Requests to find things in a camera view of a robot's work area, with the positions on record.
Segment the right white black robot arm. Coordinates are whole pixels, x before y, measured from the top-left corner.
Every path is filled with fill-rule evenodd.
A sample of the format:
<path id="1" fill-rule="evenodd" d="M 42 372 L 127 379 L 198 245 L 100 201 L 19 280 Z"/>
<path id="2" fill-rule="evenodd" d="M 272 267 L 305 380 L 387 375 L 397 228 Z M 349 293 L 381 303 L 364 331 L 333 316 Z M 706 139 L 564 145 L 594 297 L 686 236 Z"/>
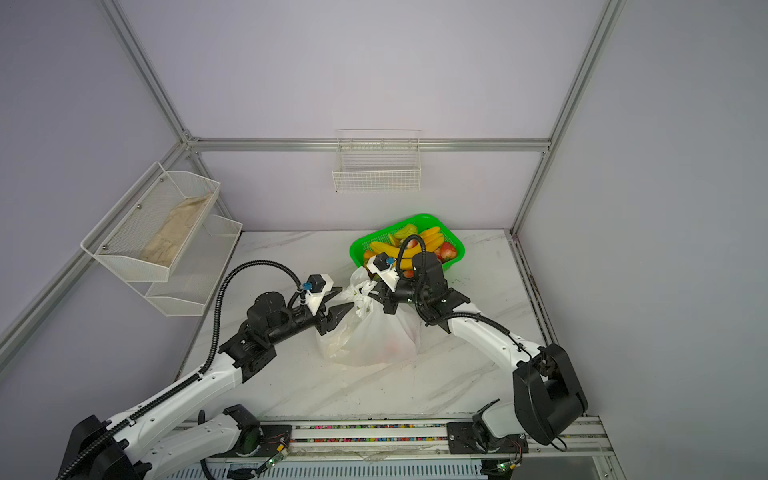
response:
<path id="1" fill-rule="evenodd" d="M 588 409 L 588 400 L 567 352 L 514 334 L 481 313 L 469 297 L 451 287 L 433 253 L 418 253 L 411 275 L 387 254 L 370 258 L 368 273 L 378 278 L 369 295 L 386 313 L 408 304 L 427 326 L 438 326 L 486 355 L 509 374 L 513 398 L 493 400 L 473 416 L 478 447 L 521 435 L 551 445 Z"/>

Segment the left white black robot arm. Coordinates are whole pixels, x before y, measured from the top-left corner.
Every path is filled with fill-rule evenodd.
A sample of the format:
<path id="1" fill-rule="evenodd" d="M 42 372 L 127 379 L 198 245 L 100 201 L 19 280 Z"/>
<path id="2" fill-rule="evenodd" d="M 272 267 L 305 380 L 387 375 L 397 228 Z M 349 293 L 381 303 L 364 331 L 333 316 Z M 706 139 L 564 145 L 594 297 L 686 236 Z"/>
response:
<path id="1" fill-rule="evenodd" d="M 192 463 L 233 451 L 249 456 L 286 447 L 285 432 L 270 436 L 243 405 L 225 408 L 197 426 L 175 428 L 215 398 L 250 380 L 276 357 L 276 346 L 307 329 L 332 332 L 354 305 L 330 305 L 331 287 L 307 293 L 292 309 L 278 292 L 260 295 L 237 333 L 216 343 L 204 364 L 139 405 L 101 421 L 90 416 L 72 430 L 61 479 L 162 479 Z"/>

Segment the white plastic bag lemon print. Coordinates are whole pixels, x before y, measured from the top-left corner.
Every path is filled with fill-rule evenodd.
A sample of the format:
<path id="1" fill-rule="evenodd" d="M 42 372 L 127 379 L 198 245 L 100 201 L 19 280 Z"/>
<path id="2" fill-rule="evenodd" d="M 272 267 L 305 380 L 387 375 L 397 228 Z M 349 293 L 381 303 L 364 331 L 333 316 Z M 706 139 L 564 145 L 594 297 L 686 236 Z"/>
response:
<path id="1" fill-rule="evenodd" d="M 315 335 L 320 355 L 333 363 L 352 367 L 393 364 L 415 358 L 421 347 L 421 319 L 408 305 L 387 314 L 369 296 L 376 283 L 365 268 L 357 268 L 349 285 L 331 301 L 334 306 L 351 302 L 337 327 Z"/>

